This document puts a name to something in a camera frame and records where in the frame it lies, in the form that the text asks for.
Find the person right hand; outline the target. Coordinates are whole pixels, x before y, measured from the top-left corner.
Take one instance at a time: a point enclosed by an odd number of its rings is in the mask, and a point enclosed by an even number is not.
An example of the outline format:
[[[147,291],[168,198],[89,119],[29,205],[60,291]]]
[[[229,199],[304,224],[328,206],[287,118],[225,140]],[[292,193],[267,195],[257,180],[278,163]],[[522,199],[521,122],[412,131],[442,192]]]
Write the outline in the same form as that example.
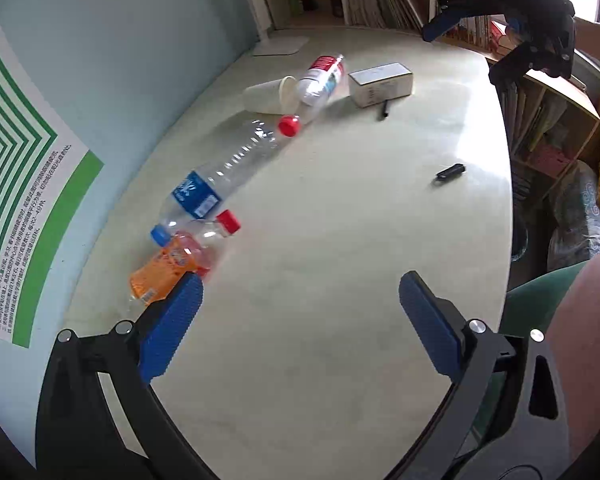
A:
[[[600,61],[600,23],[575,18],[576,49]]]

